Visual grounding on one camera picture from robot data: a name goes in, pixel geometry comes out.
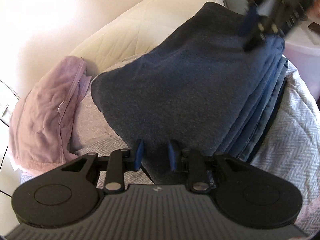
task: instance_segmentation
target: dark blue towel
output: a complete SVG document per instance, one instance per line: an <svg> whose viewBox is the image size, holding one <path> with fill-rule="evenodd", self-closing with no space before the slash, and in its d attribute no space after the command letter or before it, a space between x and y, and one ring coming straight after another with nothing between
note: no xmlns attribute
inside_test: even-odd
<svg viewBox="0 0 320 240"><path fill-rule="evenodd" d="M267 36L245 53L242 19L208 2L151 52L92 83L93 101L115 132L129 147L145 141L142 163L155 183L183 179L170 172L169 139L213 155L231 130L236 135L277 68L284 40Z"/></svg>
<svg viewBox="0 0 320 240"><path fill-rule="evenodd" d="M269 81L264 88L263 92L261 93L260 98L257 100L254 107L251 109L249 115L247 116L246 120L243 122L243 125L239 128L237 134L233 136L232 141L228 144L228 146L224 149L218 148L219 151L227 152L233 157L237 157L239 155L239 152L245 147L245 145L248 143L252 132L254 131L254 128L256 127L257 123L259 122L262 112L267 106L267 103L269 102L269 99L271 97L272 93L274 92L276 83L278 82L279 76L284 68L284 64L287 61L286 58L282 57L281 60L278 62L278 66L276 69L273 70L272 75L269 77Z"/></svg>
<svg viewBox="0 0 320 240"><path fill-rule="evenodd" d="M255 154L255 152L253 152L253 149L256 146L257 142L261 139L266 125L270 119L270 116L273 113L276 101L279 99L279 92L282 88L287 69L287 65L282 68L281 74L279 75L275 88L273 89L269 101L260 117L256 119L252 118L252 120L249 122L247 131L250 131L251 133L243 133L243 141L237 141L237 143L232 147L232 149L230 149L228 153L238 157L240 160L243 161L247 161L249 157L251 159L253 158L251 156L252 154Z"/></svg>

